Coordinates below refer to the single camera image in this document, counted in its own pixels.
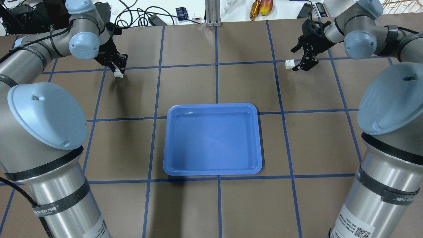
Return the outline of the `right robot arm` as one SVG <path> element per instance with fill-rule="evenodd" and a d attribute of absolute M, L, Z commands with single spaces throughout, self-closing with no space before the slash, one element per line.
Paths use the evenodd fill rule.
<path fill-rule="evenodd" d="M 333 21 L 308 16 L 291 49 L 304 54 L 293 71 L 308 71 L 316 56 L 343 42 L 348 57 L 393 56 L 359 104 L 358 125 L 366 153 L 328 238 L 389 238 L 422 184 L 422 32 L 377 26 L 378 0 L 358 0 Z"/>

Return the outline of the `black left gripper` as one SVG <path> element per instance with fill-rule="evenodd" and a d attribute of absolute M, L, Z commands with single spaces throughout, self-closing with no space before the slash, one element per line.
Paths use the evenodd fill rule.
<path fill-rule="evenodd" d="M 115 45 L 100 45 L 96 61 L 111 69 L 114 74 L 117 69 L 120 70 L 121 74 L 125 74 L 128 54 L 119 53 Z"/>

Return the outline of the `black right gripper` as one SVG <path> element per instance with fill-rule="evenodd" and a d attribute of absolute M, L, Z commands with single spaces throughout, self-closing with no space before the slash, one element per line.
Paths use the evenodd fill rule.
<path fill-rule="evenodd" d="M 325 27 L 329 25 L 330 21 L 322 23 L 310 19 L 305 20 L 302 24 L 302 36 L 298 38 L 298 44 L 290 50 L 292 53 L 296 53 L 303 49 L 305 55 L 302 56 L 300 63 L 292 68 L 292 71 L 308 72 L 319 63 L 316 56 L 331 48 L 331 41 L 326 38 L 324 33 Z"/>

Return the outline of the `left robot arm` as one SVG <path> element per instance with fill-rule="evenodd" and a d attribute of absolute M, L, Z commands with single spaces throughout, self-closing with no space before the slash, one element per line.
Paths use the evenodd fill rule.
<path fill-rule="evenodd" d="M 123 77 L 127 54 L 90 0 L 67 0 L 69 26 L 25 36 L 1 58 L 1 181 L 31 204 L 50 238 L 110 238 L 79 164 L 87 120 L 63 87 L 34 80 L 57 58 L 95 59 Z"/>

